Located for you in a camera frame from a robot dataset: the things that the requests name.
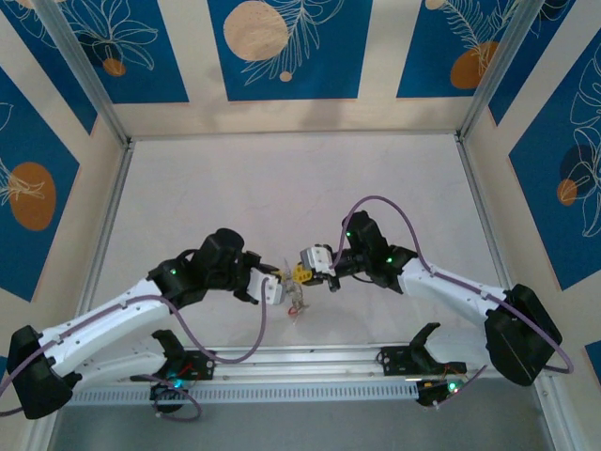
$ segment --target white floor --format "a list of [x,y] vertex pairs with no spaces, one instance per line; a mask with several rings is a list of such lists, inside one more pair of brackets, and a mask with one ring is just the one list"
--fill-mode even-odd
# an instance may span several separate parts
[[[342,219],[367,194],[388,196],[406,210],[430,261],[498,284],[451,135],[213,135],[136,144],[94,305],[219,227],[238,231],[265,262],[281,266],[286,258],[293,265],[305,247],[335,247]],[[413,247],[394,210],[375,202],[365,209],[390,243]],[[306,288],[311,307],[296,324],[289,303],[271,307],[264,344],[402,342],[429,321],[469,327],[438,303],[352,279],[342,286],[335,294],[325,285]],[[208,346],[246,346],[255,340],[260,311],[230,293],[210,292],[183,314]]]

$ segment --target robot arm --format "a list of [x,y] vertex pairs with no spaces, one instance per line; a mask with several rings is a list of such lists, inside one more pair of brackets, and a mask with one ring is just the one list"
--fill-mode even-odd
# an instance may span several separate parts
[[162,379],[177,374],[190,362],[192,351],[183,349],[171,331],[147,334],[148,328],[171,313],[160,298],[179,310],[202,301],[208,290],[221,289],[258,304],[267,279],[267,303],[281,303],[284,293],[274,275],[277,269],[261,264],[257,254],[242,252],[243,246],[236,232],[219,229],[200,249],[165,260],[108,303],[41,333],[31,326],[15,332],[9,373],[44,345],[56,342],[13,381],[25,416],[36,419],[54,412],[73,393],[90,386],[143,374]]
[[[330,291],[336,291],[340,288],[340,278],[364,272],[381,288],[443,302],[475,325],[481,327],[484,324],[486,348],[493,366],[505,378],[520,385],[534,382],[554,349],[530,326],[490,298],[510,304],[556,343],[562,342],[562,336],[547,311],[527,287],[516,285],[506,291],[485,286],[425,262],[430,267],[429,271],[417,253],[389,245],[376,222],[365,211],[351,216],[347,240],[350,248],[341,251],[335,266],[332,262],[338,255],[328,245],[314,246],[300,253],[301,265],[311,272],[304,285],[327,282]],[[429,355],[424,359],[434,363]]]

